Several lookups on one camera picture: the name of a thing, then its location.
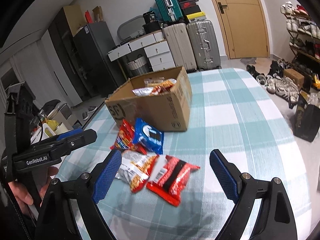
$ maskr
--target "white drawer cabinet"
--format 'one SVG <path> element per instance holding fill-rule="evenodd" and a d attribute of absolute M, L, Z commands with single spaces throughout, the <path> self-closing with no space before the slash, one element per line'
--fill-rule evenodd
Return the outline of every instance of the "white drawer cabinet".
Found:
<path fill-rule="evenodd" d="M 152 56 L 149 58 L 151 66 L 156 66 L 162 63 L 173 61 L 171 52 L 165 52 L 160 55 Z"/>
<path fill-rule="evenodd" d="M 129 46 L 132 51 L 135 51 L 137 49 L 141 49 L 145 46 L 151 45 L 153 43 L 156 43 L 156 39 L 153 34 L 149 34 L 141 38 L 137 38 L 132 42 L 129 42 Z"/>
<path fill-rule="evenodd" d="M 170 51 L 167 41 L 162 41 L 144 48 L 147 57 L 152 57 Z"/>
<path fill-rule="evenodd" d="M 153 71 L 159 71 L 159 70 L 164 70 L 164 69 L 173 68 L 173 67 L 176 67 L 176 65 L 174 64 L 174 61 L 170 61 L 160 65 L 153 66 L 152 69 Z"/>
<path fill-rule="evenodd" d="M 114 61 L 124 55 L 127 55 L 131 52 L 129 44 L 124 44 L 119 48 L 114 49 L 112 52 L 108 54 L 111 61 Z"/>

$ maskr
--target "white suitcase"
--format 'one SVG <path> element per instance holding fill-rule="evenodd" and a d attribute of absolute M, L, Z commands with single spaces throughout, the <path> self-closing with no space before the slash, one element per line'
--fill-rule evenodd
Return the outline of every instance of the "white suitcase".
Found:
<path fill-rule="evenodd" d="M 163 30 L 176 67 L 183 66 L 187 71 L 195 70 L 197 68 L 196 59 L 186 25 L 184 23 L 174 24 Z"/>

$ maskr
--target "refrigerator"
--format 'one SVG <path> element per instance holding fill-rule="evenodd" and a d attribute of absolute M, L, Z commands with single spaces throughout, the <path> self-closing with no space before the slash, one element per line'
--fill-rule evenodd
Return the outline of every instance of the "refrigerator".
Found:
<path fill-rule="evenodd" d="M 111 62 L 107 55 L 116 45 L 106 22 L 87 24 L 73 40 L 83 62 L 85 78 L 101 96 L 108 97 L 126 82 L 117 62 Z"/>

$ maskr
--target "blue gripper pad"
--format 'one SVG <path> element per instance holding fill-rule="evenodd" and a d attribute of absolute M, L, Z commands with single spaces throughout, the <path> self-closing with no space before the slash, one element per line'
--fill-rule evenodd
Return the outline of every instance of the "blue gripper pad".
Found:
<path fill-rule="evenodd" d="M 232 200 L 234 204 L 238 203 L 239 195 L 237 183 L 228 171 L 228 168 L 223 164 L 222 160 L 214 150 L 210 153 L 209 160 L 210 166 L 226 194 L 226 197 Z"/>
<path fill-rule="evenodd" d="M 118 169 L 120 168 L 121 161 L 121 152 L 116 151 L 105 168 L 102 170 L 100 176 L 96 179 L 92 195 L 94 203 L 97 204 L 100 200 L 106 197 L 111 183 L 115 178 Z"/>

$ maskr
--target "plaid bedsheet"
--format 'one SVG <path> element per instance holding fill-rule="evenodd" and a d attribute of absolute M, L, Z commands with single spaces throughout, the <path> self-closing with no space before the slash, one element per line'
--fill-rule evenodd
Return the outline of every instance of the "plaid bedsheet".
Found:
<path fill-rule="evenodd" d="M 249 73 L 240 69 L 189 74 L 193 98 L 187 132 L 166 132 L 164 154 L 198 165 L 173 207 L 144 188 L 131 194 L 129 186 L 115 179 L 107 197 L 98 203 L 101 214 L 117 239 L 214 239 L 234 204 L 228 200 L 210 165 L 209 154 L 219 149 L 241 172 L 254 178 L 279 177 L 294 212 L 298 239 L 306 239 L 311 205 L 306 169 L 291 130 Z M 62 181 L 90 172 L 110 152 L 118 128 L 103 107 L 87 129 L 97 141 L 71 153 L 57 177 Z M 248 239 L 261 200 L 256 200 L 242 239 Z M 76 219 L 83 239 L 90 239 L 79 212 Z"/>

